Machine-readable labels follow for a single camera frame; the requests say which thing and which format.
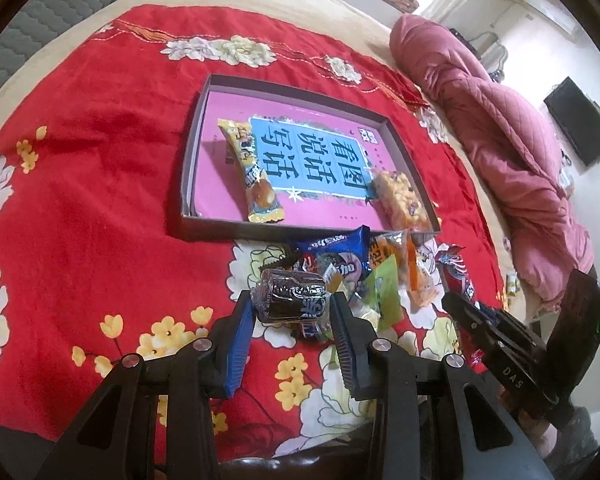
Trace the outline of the green snack packet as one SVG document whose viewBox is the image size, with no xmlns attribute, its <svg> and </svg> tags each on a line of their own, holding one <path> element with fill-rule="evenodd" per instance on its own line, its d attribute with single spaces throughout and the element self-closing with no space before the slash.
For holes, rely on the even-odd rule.
<svg viewBox="0 0 600 480">
<path fill-rule="evenodd" d="M 399 295 L 398 263 L 390 256 L 358 285 L 358 296 L 364 304 L 363 318 L 376 332 L 388 330 L 404 319 Z"/>
</svg>

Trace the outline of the dark chocolate candy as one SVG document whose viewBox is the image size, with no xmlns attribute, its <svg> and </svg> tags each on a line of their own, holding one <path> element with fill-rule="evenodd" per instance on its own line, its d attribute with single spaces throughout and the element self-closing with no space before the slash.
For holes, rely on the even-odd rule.
<svg viewBox="0 0 600 480">
<path fill-rule="evenodd" d="M 330 292 L 321 275 L 265 269 L 251 289 L 253 309 L 261 323 L 316 321 L 325 313 Z"/>
</svg>

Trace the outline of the red floral blanket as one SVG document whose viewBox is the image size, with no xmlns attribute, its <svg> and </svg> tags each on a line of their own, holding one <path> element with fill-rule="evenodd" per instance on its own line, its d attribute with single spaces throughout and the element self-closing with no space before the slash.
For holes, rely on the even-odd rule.
<svg viewBox="0 0 600 480">
<path fill-rule="evenodd" d="M 119 359 L 204 336 L 282 255 L 180 240 L 180 173 L 207 77 L 333 96 L 391 119 L 480 300 L 503 279 L 471 177 L 412 113 L 414 84 L 337 39 L 213 6 L 139 6 L 88 37 L 0 130 L 0 426 L 55 440 Z"/>
</svg>

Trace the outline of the black television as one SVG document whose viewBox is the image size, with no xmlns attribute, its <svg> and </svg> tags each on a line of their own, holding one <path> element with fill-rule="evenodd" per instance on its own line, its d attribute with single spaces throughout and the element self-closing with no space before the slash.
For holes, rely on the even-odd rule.
<svg viewBox="0 0 600 480">
<path fill-rule="evenodd" d="M 600 111 L 567 77 L 544 99 L 554 121 L 585 167 L 600 160 Z"/>
</svg>

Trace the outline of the blue cookie packet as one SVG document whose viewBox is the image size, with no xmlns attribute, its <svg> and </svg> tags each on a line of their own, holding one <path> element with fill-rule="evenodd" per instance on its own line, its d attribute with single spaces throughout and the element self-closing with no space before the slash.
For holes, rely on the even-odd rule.
<svg viewBox="0 0 600 480">
<path fill-rule="evenodd" d="M 354 231 L 336 234 L 319 240 L 294 242 L 300 254 L 303 271 L 324 274 L 333 266 L 347 283 L 363 281 L 370 274 L 370 228 L 360 226 Z"/>
</svg>

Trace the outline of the pink quilted duvet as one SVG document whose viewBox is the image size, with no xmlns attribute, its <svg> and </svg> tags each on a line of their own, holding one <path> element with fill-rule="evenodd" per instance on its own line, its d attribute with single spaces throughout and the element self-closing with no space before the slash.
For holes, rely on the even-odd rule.
<svg viewBox="0 0 600 480">
<path fill-rule="evenodd" d="M 400 70 L 442 109 L 498 202 L 518 275 L 542 306 L 556 306 L 571 271 L 592 269 L 594 252 L 558 183 L 562 150 L 553 126 L 519 93 L 493 81 L 440 24 L 404 14 L 389 47 Z"/>
</svg>

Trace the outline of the clear bag of rice crackers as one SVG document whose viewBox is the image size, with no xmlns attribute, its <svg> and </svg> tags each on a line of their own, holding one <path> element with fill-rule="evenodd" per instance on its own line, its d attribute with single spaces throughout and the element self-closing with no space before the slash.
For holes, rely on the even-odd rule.
<svg viewBox="0 0 600 480">
<path fill-rule="evenodd" d="M 430 228 L 425 206 L 406 174 L 376 171 L 373 186 L 380 206 L 395 231 L 425 231 Z"/>
</svg>

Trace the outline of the white air conditioner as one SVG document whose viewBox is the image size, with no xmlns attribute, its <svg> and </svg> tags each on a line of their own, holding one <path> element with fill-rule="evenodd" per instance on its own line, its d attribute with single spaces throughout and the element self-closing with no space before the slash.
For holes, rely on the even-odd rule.
<svg viewBox="0 0 600 480">
<path fill-rule="evenodd" d="M 578 31 L 578 22 L 570 14 L 560 10 L 558 6 L 548 0 L 522 1 L 561 29 L 566 35 L 573 36 Z"/>
</svg>

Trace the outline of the red white snack packet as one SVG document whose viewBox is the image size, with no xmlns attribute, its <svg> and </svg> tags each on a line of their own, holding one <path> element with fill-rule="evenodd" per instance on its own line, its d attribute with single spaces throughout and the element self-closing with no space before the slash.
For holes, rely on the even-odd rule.
<svg viewBox="0 0 600 480">
<path fill-rule="evenodd" d="M 476 299 L 476 289 L 469 276 L 468 267 L 464 261 L 462 250 L 458 245 L 441 244 L 434 255 L 445 289 L 463 296 L 473 304 Z"/>
</svg>

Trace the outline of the orange clear snack bag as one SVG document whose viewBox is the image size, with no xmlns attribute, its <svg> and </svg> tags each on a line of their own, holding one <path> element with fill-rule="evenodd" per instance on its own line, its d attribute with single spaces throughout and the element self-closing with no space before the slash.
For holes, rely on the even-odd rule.
<svg viewBox="0 0 600 480">
<path fill-rule="evenodd" d="M 437 297 L 436 263 L 427 247 L 418 246 L 408 231 L 379 234 L 370 239 L 370 264 L 379 266 L 391 256 L 396 259 L 399 283 L 405 287 L 410 306 L 416 311 Z"/>
</svg>

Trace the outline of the yellow long snack packet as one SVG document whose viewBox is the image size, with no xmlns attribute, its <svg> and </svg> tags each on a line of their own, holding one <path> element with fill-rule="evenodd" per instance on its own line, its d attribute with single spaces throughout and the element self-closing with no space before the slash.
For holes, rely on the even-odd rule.
<svg viewBox="0 0 600 480">
<path fill-rule="evenodd" d="M 220 118 L 217 122 L 233 150 L 244 180 L 247 219 L 251 223 L 274 223 L 285 219 L 285 211 L 277 198 L 268 174 L 259 162 L 256 137 L 250 122 L 235 122 Z"/>
</svg>

